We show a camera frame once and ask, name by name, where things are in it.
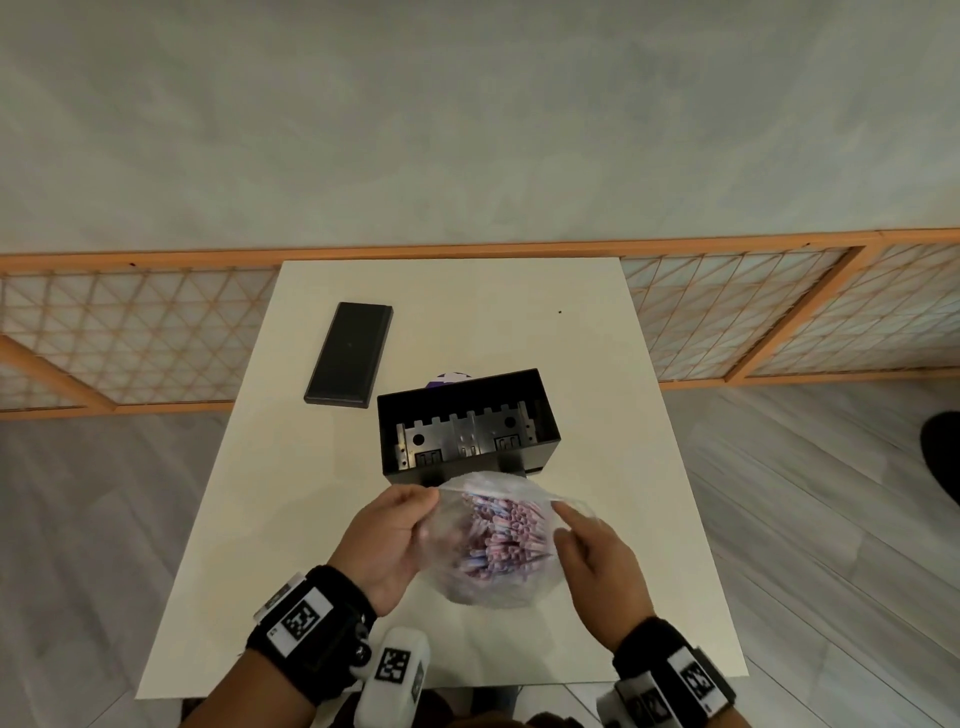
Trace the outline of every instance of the gray floor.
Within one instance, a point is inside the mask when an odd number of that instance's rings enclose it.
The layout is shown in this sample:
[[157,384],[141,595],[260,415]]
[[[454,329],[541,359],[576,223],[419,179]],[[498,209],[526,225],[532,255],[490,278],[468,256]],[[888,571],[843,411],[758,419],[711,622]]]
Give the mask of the gray floor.
[[[960,725],[960,508],[919,424],[960,382],[668,393],[754,725]],[[0,425],[0,710],[170,728],[133,703],[227,417]]]

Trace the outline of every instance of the clear plastic bag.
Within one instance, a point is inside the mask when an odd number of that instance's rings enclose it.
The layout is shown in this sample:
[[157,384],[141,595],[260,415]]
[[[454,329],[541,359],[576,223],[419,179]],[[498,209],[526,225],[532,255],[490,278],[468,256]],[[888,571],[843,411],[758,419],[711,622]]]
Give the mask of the clear plastic bag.
[[564,579],[551,496],[519,475],[467,473],[439,486],[420,524],[420,568],[450,601],[527,607]]

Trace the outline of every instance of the white controller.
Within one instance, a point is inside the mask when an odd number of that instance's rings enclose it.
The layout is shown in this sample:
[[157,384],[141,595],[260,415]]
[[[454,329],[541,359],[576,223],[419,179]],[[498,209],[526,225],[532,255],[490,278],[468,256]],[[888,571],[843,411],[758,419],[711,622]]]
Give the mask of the white controller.
[[367,668],[354,671],[364,680],[355,728],[410,728],[429,666],[425,634],[410,627],[391,629]]

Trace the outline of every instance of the left hand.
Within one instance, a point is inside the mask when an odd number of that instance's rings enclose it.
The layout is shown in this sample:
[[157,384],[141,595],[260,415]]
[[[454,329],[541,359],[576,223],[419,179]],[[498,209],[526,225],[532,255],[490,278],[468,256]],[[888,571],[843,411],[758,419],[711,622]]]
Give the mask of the left hand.
[[327,562],[356,584],[378,617],[394,610],[417,575],[414,526],[439,499],[436,488],[392,485],[353,517]]

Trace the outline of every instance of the right hand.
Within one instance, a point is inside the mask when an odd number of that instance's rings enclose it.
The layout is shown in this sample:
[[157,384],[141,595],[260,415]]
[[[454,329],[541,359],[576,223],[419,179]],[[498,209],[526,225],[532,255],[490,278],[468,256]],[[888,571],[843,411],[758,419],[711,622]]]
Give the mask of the right hand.
[[610,652],[634,628],[654,616],[654,605],[640,564],[630,547],[606,523],[561,501],[553,509],[570,530],[554,534],[573,607],[580,621]]

